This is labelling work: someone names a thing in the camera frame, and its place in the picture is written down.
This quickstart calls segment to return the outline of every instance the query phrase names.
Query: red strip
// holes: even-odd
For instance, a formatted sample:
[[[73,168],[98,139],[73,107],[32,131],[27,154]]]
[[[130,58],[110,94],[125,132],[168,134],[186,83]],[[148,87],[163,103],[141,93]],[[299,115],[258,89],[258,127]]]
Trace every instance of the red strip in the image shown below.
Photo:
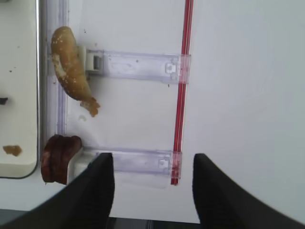
[[[189,54],[190,40],[191,40],[192,15],[193,15],[193,0],[185,0],[181,54]],[[173,146],[174,153],[173,153],[173,167],[172,167],[172,179],[171,179],[172,185],[177,185],[179,183],[180,171],[181,171],[181,159],[182,159],[181,143],[182,143],[182,135],[183,135],[185,90],[186,90],[186,84],[179,83],[176,125],[175,125],[175,139],[174,139],[174,146]]]

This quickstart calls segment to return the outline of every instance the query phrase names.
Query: black object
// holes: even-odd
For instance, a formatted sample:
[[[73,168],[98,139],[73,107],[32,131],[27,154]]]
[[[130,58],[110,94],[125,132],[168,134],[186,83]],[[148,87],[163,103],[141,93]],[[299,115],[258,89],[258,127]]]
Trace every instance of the black object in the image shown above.
[[[250,195],[205,154],[194,158],[193,198],[203,229],[305,229]]]
[[[113,196],[112,154],[100,154],[61,192],[0,229],[103,229]]]
[[[8,98],[0,98],[0,105],[5,105]]]

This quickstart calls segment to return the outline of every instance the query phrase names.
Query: brown stain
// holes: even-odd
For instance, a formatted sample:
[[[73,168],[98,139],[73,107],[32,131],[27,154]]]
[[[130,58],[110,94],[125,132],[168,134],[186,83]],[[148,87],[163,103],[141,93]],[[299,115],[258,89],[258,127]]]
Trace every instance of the brown stain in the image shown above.
[[[20,146],[3,146],[2,148],[6,154],[19,156],[22,153],[22,149],[20,148]]]

